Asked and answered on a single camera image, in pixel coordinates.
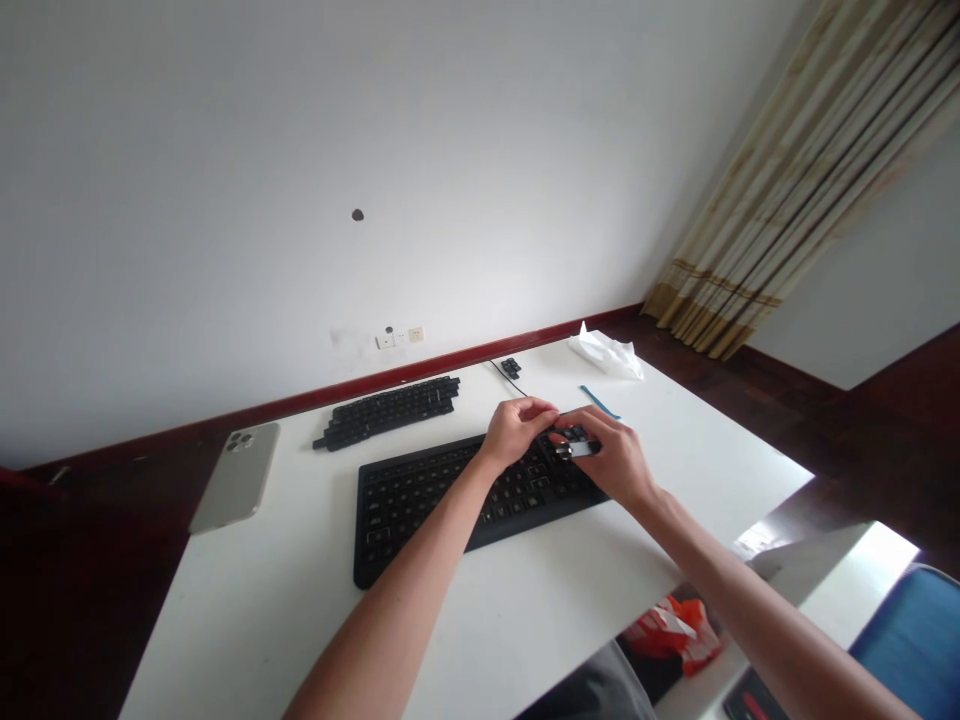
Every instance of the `wooden floor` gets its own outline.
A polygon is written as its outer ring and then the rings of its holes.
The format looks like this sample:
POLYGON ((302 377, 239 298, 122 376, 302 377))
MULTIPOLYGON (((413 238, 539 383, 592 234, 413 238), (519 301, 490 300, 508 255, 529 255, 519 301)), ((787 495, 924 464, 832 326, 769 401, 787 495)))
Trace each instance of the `wooden floor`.
MULTIPOLYGON (((649 318, 603 329, 816 473, 741 538, 742 554, 879 519, 960 576, 960 461, 917 427, 749 350, 707 360, 649 318)), ((75 476, 62 503, 3 498, 7 717, 117 717, 224 439, 75 476)))

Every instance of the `black cable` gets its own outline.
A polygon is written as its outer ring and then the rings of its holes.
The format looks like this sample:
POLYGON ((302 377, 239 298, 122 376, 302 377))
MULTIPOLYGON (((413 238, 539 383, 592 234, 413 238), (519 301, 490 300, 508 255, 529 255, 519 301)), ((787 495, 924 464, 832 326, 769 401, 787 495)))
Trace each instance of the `black cable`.
MULTIPOLYGON (((497 364, 496 364, 493 360, 487 360, 487 362, 490 363, 491 365, 493 365, 493 366, 497 369, 497 372, 498 372, 498 373, 500 373, 501 375, 503 375, 503 370, 501 370, 500 368, 498 368, 498 367, 497 367, 497 364)), ((523 395, 524 397, 529 397, 529 395, 527 395, 523 390, 521 390, 521 389, 518 388, 516 385, 514 385, 513 380, 511 380, 510 378, 508 378, 506 375, 503 375, 503 379, 506 380, 506 381, 507 381, 508 383, 510 383, 511 385, 513 385, 514 389, 515 389, 518 393, 520 393, 520 394, 523 395)))

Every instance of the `beige curtain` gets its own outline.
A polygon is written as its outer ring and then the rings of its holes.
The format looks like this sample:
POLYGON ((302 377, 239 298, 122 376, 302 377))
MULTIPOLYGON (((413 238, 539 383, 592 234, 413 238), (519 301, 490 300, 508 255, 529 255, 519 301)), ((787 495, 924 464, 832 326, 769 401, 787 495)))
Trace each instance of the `beige curtain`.
POLYGON ((736 352, 960 115, 958 28, 956 0, 824 2, 643 312, 736 352))

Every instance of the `keyboard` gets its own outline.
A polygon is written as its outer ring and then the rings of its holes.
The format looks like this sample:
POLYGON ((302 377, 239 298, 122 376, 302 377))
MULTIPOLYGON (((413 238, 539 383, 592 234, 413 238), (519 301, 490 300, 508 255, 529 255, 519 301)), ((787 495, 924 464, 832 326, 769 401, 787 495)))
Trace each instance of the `keyboard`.
MULTIPOLYGON (((586 441, 582 427, 548 430, 493 483, 466 552, 593 507, 609 498, 547 438, 586 441)), ((364 465, 357 483, 353 582, 366 590, 417 531, 485 435, 364 465)))
POLYGON ((334 408, 330 424, 323 437, 313 441, 313 449, 340 450, 372 435, 452 413, 459 385, 460 378, 445 376, 334 408))

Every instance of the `orange plastic bag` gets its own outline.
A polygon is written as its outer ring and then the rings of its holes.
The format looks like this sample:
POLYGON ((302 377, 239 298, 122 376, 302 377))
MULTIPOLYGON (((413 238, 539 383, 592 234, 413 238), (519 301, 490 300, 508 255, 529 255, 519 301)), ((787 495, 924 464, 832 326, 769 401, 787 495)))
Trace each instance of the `orange plastic bag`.
POLYGON ((683 658, 683 674, 695 675, 720 652, 720 640, 707 621, 699 600, 678 603, 667 595, 624 631, 627 644, 638 655, 683 658))

